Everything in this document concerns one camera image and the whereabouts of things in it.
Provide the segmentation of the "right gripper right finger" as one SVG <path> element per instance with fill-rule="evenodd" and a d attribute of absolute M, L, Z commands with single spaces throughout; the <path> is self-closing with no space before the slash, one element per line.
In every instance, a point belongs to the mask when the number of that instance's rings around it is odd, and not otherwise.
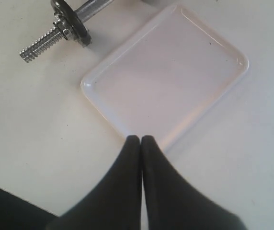
<path fill-rule="evenodd" d="M 141 140 L 150 230 L 245 230 L 238 216 L 191 186 L 171 165 L 154 137 Z"/>

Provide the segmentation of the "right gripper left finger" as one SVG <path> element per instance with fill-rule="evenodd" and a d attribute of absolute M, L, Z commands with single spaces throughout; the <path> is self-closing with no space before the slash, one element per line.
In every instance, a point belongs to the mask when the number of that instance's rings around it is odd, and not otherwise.
<path fill-rule="evenodd" d="M 139 230 L 142 172 L 140 139 L 128 136 L 106 175 L 47 230 Z"/>

